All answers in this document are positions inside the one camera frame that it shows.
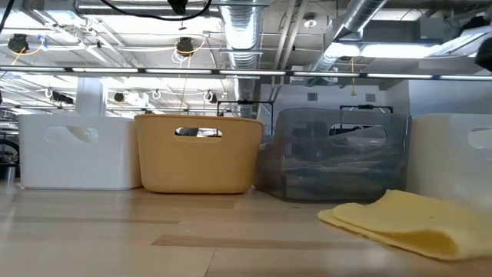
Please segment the grey translucent plastic bin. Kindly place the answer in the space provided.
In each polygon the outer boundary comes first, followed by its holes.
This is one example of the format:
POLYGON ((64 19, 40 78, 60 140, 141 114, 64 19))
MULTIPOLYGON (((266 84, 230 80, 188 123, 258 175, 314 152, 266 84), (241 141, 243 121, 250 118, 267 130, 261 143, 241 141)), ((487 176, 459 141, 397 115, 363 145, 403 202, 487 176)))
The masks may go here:
POLYGON ((257 190, 287 202, 373 202, 369 198, 321 198, 293 196, 286 190, 289 175, 310 175, 321 171, 286 169, 288 159, 318 162, 336 156, 377 156, 393 159, 399 169, 383 173, 406 185, 411 117, 379 110, 290 108, 278 113, 274 133, 265 138, 257 160, 257 190))

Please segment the white plastic bin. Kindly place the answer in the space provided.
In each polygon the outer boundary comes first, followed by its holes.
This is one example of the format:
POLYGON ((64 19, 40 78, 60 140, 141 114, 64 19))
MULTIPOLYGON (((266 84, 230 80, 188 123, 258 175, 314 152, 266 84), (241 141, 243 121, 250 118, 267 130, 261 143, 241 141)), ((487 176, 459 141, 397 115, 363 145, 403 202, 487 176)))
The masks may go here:
POLYGON ((21 184, 27 189, 127 190, 141 186, 135 120, 81 115, 18 117, 21 184), (94 128, 87 144, 69 126, 94 128))
POLYGON ((492 210, 492 115, 413 118, 407 189, 492 210))

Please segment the yellow folded cloth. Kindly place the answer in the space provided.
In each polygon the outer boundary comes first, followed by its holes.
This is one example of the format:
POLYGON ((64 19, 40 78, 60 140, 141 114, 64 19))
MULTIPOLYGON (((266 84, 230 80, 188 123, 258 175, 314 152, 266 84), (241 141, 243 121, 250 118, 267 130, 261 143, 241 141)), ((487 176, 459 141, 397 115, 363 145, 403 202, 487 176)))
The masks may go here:
POLYGON ((388 190, 376 202, 346 203, 322 222, 376 242, 442 261, 492 257, 492 215, 455 202, 388 190))

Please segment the long ceiling light strip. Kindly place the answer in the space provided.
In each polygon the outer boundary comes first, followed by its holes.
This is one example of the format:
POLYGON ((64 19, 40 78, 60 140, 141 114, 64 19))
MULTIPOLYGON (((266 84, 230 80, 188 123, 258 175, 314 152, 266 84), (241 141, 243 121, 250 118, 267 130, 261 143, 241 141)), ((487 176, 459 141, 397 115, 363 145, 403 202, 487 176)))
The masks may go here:
POLYGON ((305 72, 259 69, 213 69, 213 68, 101 68, 101 67, 54 67, 0 65, 0 72, 23 72, 47 75, 102 75, 102 76, 184 76, 207 78, 214 77, 299 77, 299 78, 370 78, 370 79, 410 79, 432 81, 492 82, 492 75, 443 75, 443 74, 406 74, 373 72, 305 72))

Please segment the silver ribbed ventilation duct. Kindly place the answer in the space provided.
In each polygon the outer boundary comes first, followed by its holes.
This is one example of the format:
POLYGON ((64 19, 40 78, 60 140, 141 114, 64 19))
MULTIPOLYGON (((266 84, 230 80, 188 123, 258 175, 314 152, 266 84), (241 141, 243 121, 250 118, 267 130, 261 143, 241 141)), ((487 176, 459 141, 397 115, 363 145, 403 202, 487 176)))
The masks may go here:
POLYGON ((220 7, 224 22, 224 35, 229 54, 230 67, 236 70, 258 69, 260 55, 259 31, 261 9, 252 5, 226 5, 220 7))

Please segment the black rectangular stand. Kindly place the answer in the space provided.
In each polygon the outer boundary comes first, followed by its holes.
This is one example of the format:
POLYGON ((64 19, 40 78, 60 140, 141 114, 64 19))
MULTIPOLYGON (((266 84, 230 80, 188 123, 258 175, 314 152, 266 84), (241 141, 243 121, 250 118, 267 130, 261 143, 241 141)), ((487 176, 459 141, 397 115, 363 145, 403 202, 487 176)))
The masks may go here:
POLYGON ((389 113, 393 114, 394 113, 394 108, 392 106, 381 106, 381 105, 370 105, 370 104, 364 104, 364 105, 340 105, 339 106, 340 110, 379 110, 382 113, 385 113, 386 111, 389 111, 389 113))

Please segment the orange plastic bin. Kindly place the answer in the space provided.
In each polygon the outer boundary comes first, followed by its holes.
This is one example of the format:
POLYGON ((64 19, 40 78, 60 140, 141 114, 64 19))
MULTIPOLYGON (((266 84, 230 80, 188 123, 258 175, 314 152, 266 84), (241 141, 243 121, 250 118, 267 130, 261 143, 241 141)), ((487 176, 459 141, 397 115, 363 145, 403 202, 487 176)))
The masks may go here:
POLYGON ((150 192, 241 194, 254 184, 264 125, 249 118, 137 115, 142 185, 150 192))

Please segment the silver smooth ventilation duct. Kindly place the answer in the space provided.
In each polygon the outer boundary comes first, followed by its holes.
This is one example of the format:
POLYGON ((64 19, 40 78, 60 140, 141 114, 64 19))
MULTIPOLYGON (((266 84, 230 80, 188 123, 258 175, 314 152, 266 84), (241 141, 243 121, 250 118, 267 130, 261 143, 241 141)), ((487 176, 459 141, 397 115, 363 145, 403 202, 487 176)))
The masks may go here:
POLYGON ((384 7, 388 0, 350 0, 346 12, 332 19, 324 35, 324 51, 308 67, 311 72, 329 72, 342 56, 357 56, 364 27, 384 7))

